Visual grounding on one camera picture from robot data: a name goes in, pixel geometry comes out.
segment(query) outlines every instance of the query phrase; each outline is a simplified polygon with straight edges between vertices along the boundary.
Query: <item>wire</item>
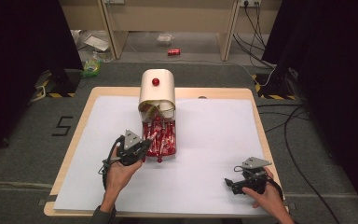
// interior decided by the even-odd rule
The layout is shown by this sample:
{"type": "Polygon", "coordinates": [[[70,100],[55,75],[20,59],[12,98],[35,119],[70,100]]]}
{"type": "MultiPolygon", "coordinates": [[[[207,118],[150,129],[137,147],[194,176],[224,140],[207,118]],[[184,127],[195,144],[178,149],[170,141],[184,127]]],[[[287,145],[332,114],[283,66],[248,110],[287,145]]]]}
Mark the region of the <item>wire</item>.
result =
{"type": "MultiPolygon", "coordinates": [[[[243,40],[238,33],[237,33],[237,36],[238,36],[238,39],[239,39],[240,41],[242,41],[244,44],[249,45],[249,46],[253,46],[253,45],[249,44],[248,42],[246,42],[245,40],[243,40]]],[[[261,49],[261,48],[259,48],[258,46],[253,46],[253,47],[254,47],[255,49],[260,49],[260,50],[263,50],[263,51],[264,51],[264,49],[261,49]]]]}
{"type": "MultiPolygon", "coordinates": [[[[255,42],[255,35],[254,35],[254,37],[253,37],[253,39],[252,39],[251,47],[249,48],[249,52],[251,52],[251,54],[253,54],[253,53],[252,53],[252,48],[253,48],[254,42],[255,42]]],[[[249,57],[249,61],[251,62],[252,65],[255,65],[255,64],[252,62],[252,58],[251,58],[251,57],[249,57]]]]}
{"type": "Polygon", "coordinates": [[[275,71],[275,68],[269,73],[266,83],[258,84],[261,87],[267,86],[269,84],[269,80],[271,79],[272,73],[275,71]]]}
{"type": "Polygon", "coordinates": [[[259,107],[264,107],[264,106],[280,106],[278,104],[276,105],[257,105],[256,107],[259,108],[259,107]]]}
{"type": "Polygon", "coordinates": [[[322,203],[324,204],[324,206],[328,209],[328,211],[330,212],[330,214],[332,215],[332,217],[334,218],[334,220],[336,221],[336,223],[339,224],[339,221],[336,217],[336,215],[334,214],[333,210],[330,208],[330,206],[327,204],[327,202],[324,200],[324,198],[322,197],[322,195],[318,192],[318,190],[310,183],[310,181],[305,177],[305,175],[302,173],[302,171],[300,170],[300,168],[298,167],[298,164],[292,154],[292,150],[289,147],[289,143],[287,140],[287,124],[289,123],[289,120],[293,117],[293,115],[297,112],[297,110],[299,108],[301,108],[303,105],[300,105],[298,108],[296,108],[291,114],[290,117],[286,120],[286,122],[284,123],[284,143],[286,144],[286,148],[287,151],[289,152],[290,158],[293,161],[293,164],[295,165],[296,169],[298,170],[298,172],[301,174],[301,176],[304,178],[304,180],[307,182],[307,184],[312,188],[312,190],[316,193],[316,195],[319,197],[319,199],[321,199],[322,203]]]}
{"type": "Polygon", "coordinates": [[[264,48],[265,48],[266,45],[264,44],[263,37],[261,36],[261,34],[258,33],[258,31],[257,31],[257,28],[258,28],[258,27],[255,27],[255,26],[254,26],[253,21],[252,21],[251,17],[249,16],[247,7],[245,7],[245,14],[246,14],[246,16],[248,17],[248,20],[249,20],[249,22],[251,23],[252,28],[253,28],[254,31],[255,31],[255,38],[256,38],[256,39],[258,40],[258,42],[260,42],[260,44],[262,44],[262,45],[264,46],[264,48]]]}
{"type": "Polygon", "coordinates": [[[237,44],[240,46],[240,48],[245,51],[246,53],[249,54],[250,57],[253,57],[255,58],[256,60],[258,60],[260,63],[264,64],[266,67],[260,67],[260,66],[256,66],[255,64],[253,64],[252,62],[252,59],[251,59],[251,63],[254,67],[257,67],[257,68],[262,68],[262,69],[273,69],[274,67],[272,67],[271,65],[267,64],[266,62],[260,60],[259,58],[257,58],[250,50],[248,50],[246,47],[244,47],[240,41],[237,39],[237,37],[235,35],[233,35],[235,41],[237,42],[237,44]]]}
{"type": "Polygon", "coordinates": [[[37,184],[37,183],[26,183],[26,182],[6,182],[0,181],[0,189],[10,187],[15,189],[51,189],[50,184],[37,184]]]}
{"type": "MultiPolygon", "coordinates": [[[[303,113],[305,113],[305,112],[299,113],[299,114],[297,114],[297,115],[293,115],[292,117],[293,117],[293,118],[296,118],[296,119],[312,120],[312,119],[304,119],[304,118],[301,118],[301,117],[298,116],[298,115],[303,114],[303,113]]],[[[261,115],[262,115],[262,114],[275,114],[275,115],[291,116],[290,114],[284,114],[284,113],[279,113],[279,112],[260,112],[260,113],[258,113],[258,114],[261,114],[261,115]]]]}
{"type": "Polygon", "coordinates": [[[277,126],[275,126],[275,127],[273,127],[273,128],[267,129],[267,130],[264,131],[264,133],[267,133],[267,132],[269,132],[269,131],[272,131],[272,130],[274,130],[274,129],[277,129],[277,128],[283,126],[283,125],[284,125],[284,123],[282,123],[282,124],[280,124],[280,125],[277,125],[277,126]]]}
{"type": "Polygon", "coordinates": [[[260,4],[258,2],[255,2],[255,13],[256,13],[256,17],[257,17],[256,28],[258,27],[258,33],[260,33],[261,42],[263,43],[263,46],[266,47],[266,44],[264,43],[263,35],[261,34],[261,25],[260,25],[261,8],[260,8],[260,4]]]}

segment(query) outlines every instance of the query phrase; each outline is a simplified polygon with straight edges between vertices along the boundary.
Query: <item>hand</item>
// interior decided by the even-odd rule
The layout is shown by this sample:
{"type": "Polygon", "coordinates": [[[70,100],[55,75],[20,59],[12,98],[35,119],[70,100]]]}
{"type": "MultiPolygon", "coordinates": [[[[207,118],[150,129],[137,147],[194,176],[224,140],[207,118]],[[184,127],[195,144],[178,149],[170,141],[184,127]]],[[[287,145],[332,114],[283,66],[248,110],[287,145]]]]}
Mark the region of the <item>hand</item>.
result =
{"type": "MultiPolygon", "coordinates": [[[[269,168],[264,167],[264,169],[267,175],[273,179],[274,175],[269,168]]],[[[266,190],[263,194],[259,194],[249,188],[242,188],[242,191],[256,200],[253,204],[253,208],[257,208],[258,206],[263,207],[266,212],[277,218],[280,223],[295,223],[284,207],[279,192],[269,182],[267,182],[266,190]]]]}
{"type": "MultiPolygon", "coordinates": [[[[115,157],[116,155],[117,147],[113,150],[112,157],[115,157]]],[[[103,196],[103,203],[100,207],[102,212],[112,212],[118,194],[127,186],[132,175],[141,168],[142,164],[142,161],[137,161],[133,165],[124,166],[119,161],[116,161],[110,165],[106,176],[106,191],[103,196]]]]}

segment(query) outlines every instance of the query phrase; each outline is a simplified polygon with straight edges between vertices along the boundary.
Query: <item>floor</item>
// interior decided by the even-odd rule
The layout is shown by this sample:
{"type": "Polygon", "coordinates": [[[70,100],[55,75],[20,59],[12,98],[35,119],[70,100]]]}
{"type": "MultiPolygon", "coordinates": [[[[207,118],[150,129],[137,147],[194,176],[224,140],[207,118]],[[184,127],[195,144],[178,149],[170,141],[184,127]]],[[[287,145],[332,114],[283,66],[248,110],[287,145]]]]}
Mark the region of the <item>floor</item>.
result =
{"type": "MultiPolygon", "coordinates": [[[[233,39],[231,44],[230,54],[226,62],[222,62],[220,58],[219,48],[217,47],[217,41],[215,34],[187,34],[187,33],[169,33],[172,35],[172,43],[169,46],[161,46],[161,43],[157,41],[159,32],[132,32],[128,37],[126,47],[123,50],[119,60],[111,61],[108,63],[119,64],[119,63],[191,63],[191,64],[233,64],[243,69],[243,72],[249,76],[253,74],[252,69],[265,70],[266,73],[272,71],[270,64],[262,64],[255,59],[251,60],[248,53],[244,52],[241,46],[233,39]],[[181,54],[179,56],[168,56],[167,49],[180,49],[181,54]]],[[[240,35],[237,38],[241,38],[248,44],[252,43],[252,35],[240,35]]],[[[265,43],[268,41],[268,36],[263,36],[265,43]]],[[[246,43],[240,40],[240,43],[249,49],[246,43]]],[[[79,48],[79,55],[81,60],[85,62],[87,59],[93,57],[93,47],[85,46],[81,42],[77,43],[79,48]]],[[[262,55],[263,46],[254,42],[252,46],[252,53],[255,57],[260,58],[262,55]]],[[[311,114],[304,109],[297,114],[297,119],[293,119],[288,125],[288,134],[283,132],[283,124],[287,120],[287,116],[292,113],[292,106],[283,106],[285,104],[299,104],[302,103],[302,97],[299,91],[292,89],[296,96],[295,101],[286,103],[285,101],[266,100],[255,97],[260,117],[262,119],[263,127],[266,132],[268,144],[274,160],[276,161],[276,167],[280,175],[282,187],[286,197],[286,203],[291,210],[292,216],[299,223],[336,223],[332,218],[332,213],[327,209],[329,208],[337,216],[339,223],[358,223],[358,196],[351,186],[351,182],[348,180],[346,175],[343,173],[339,164],[330,157],[328,150],[325,147],[324,141],[318,133],[317,125],[311,121],[311,114]],[[290,148],[286,146],[285,137],[287,136],[290,148]],[[315,190],[310,186],[315,187],[316,192],[320,193],[320,196],[325,200],[322,202],[321,198],[315,190]]],[[[57,101],[51,101],[49,104],[56,104],[55,106],[62,106],[62,103],[57,101]]],[[[37,107],[34,107],[29,113],[37,114],[37,107]]],[[[60,108],[61,111],[65,112],[65,107],[60,108]]],[[[21,122],[21,125],[28,127],[28,132],[34,130],[32,123],[27,123],[27,120],[21,122]]],[[[21,133],[25,132],[19,130],[20,136],[26,136],[17,139],[17,144],[20,146],[26,146],[28,135],[21,133]]],[[[34,130],[34,132],[41,134],[45,130],[34,130]]],[[[61,146],[67,146],[69,140],[62,139],[61,146]]],[[[49,142],[45,140],[40,144],[48,145],[49,142]]],[[[64,153],[59,151],[57,148],[51,148],[54,153],[61,153],[63,157],[64,153]]],[[[15,158],[17,155],[14,152],[8,152],[7,156],[15,158]]],[[[25,158],[29,164],[33,164],[34,158],[25,158]]],[[[53,158],[38,158],[37,162],[40,165],[50,163],[57,163],[58,161],[53,158]]],[[[16,169],[22,170],[24,173],[28,172],[27,164],[17,164],[13,161],[16,169]]],[[[1,176],[5,176],[6,171],[0,171],[1,176]]],[[[47,175],[43,172],[38,173],[34,176],[33,181],[46,183],[47,175]]],[[[49,193],[51,186],[38,186],[39,189],[28,190],[27,197],[21,197],[20,194],[14,193],[20,191],[20,189],[0,189],[0,209],[12,210],[13,220],[16,218],[16,213],[19,213],[19,217],[29,216],[24,220],[32,220],[32,223],[40,223],[40,219],[43,218],[44,223],[84,223],[84,219],[66,219],[66,218],[46,218],[43,217],[43,202],[32,201],[34,198],[43,198],[49,193]],[[13,203],[5,203],[10,199],[16,202],[18,206],[12,206],[13,203]]],[[[243,223],[275,223],[273,218],[262,218],[253,220],[243,220],[243,223]]],[[[187,218],[181,220],[172,219],[143,219],[144,223],[212,223],[221,224],[223,223],[220,219],[194,219],[187,218]]]]}

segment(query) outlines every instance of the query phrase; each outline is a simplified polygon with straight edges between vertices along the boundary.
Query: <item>red candy wrapper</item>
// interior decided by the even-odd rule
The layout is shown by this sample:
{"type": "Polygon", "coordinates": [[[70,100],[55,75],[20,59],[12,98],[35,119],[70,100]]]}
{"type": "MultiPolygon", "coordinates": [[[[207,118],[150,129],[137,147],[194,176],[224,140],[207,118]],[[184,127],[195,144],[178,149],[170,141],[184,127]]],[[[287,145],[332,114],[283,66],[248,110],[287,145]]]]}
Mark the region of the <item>red candy wrapper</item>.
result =
{"type": "Polygon", "coordinates": [[[157,157],[162,162],[162,157],[176,153],[175,121],[153,120],[143,123],[143,139],[153,140],[152,146],[147,151],[148,157],[157,157]]]}
{"type": "Polygon", "coordinates": [[[180,49],[169,49],[168,56],[172,56],[172,55],[180,55],[180,49]]]}

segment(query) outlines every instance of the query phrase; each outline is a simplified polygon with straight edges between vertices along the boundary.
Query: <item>white paper sheet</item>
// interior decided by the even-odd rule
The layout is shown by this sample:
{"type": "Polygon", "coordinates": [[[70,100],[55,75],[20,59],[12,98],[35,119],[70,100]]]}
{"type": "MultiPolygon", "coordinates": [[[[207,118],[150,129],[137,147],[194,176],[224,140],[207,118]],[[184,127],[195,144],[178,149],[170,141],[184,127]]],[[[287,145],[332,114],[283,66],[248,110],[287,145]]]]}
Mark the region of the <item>white paper sheet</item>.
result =
{"type": "MultiPolygon", "coordinates": [[[[93,211],[103,199],[98,171],[126,129],[141,135],[138,97],[99,97],[79,140],[54,209],[93,211]]],[[[175,159],[146,159],[116,202],[118,211],[260,215],[249,196],[234,195],[225,178],[243,180],[234,166],[264,159],[248,100],[176,99],[175,159]]]]}
{"type": "Polygon", "coordinates": [[[97,38],[93,35],[89,36],[89,38],[86,39],[86,41],[84,41],[85,44],[93,46],[96,49],[100,49],[103,51],[106,51],[109,48],[109,43],[97,38]]]}

